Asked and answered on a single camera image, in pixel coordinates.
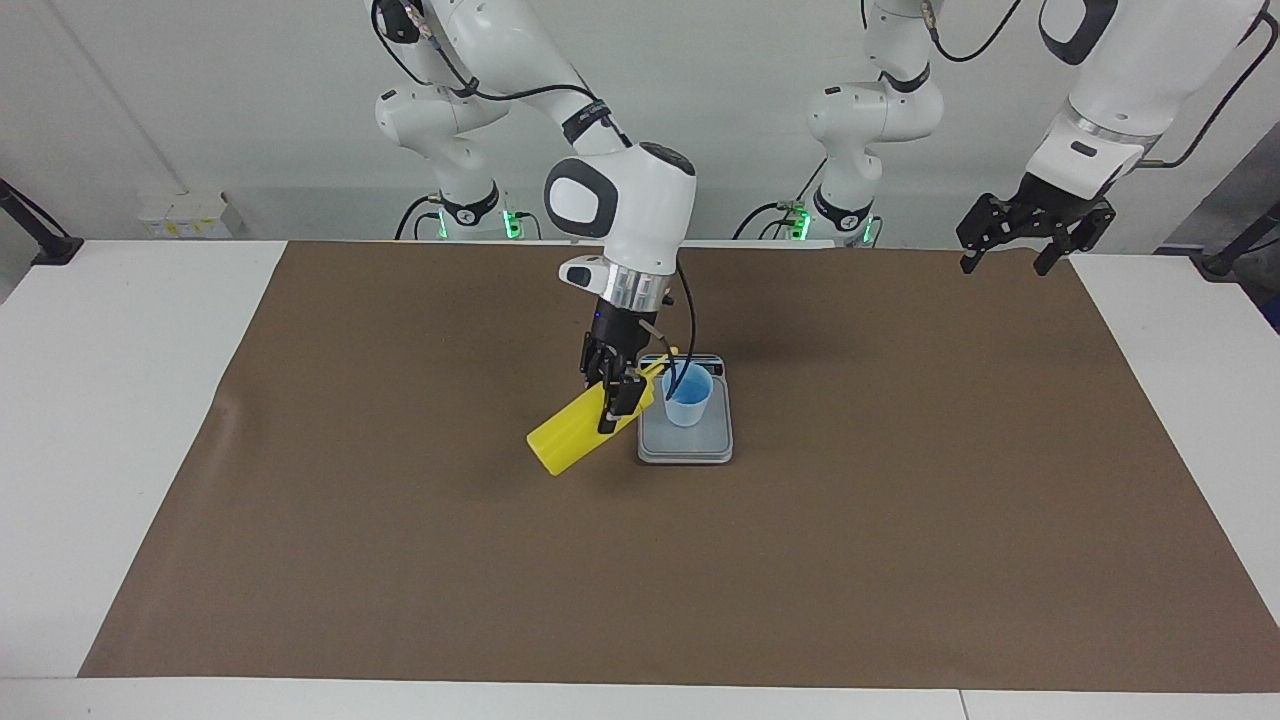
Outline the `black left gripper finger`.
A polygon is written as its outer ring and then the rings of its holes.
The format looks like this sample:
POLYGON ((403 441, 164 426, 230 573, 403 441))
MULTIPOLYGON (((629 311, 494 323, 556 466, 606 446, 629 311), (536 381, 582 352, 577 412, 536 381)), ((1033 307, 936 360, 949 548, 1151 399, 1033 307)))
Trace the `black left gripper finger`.
POLYGON ((957 224, 957 240, 963 249, 960 268, 972 274, 983 256, 1016 236, 1010 224, 1014 204, 995 195, 980 195, 957 224))
POLYGON ((1037 275, 1052 272, 1062 258, 1074 252, 1089 252, 1112 223, 1116 211, 1110 202, 1097 202, 1074 225, 1055 220, 1046 229, 1050 242, 1034 260, 1037 275))

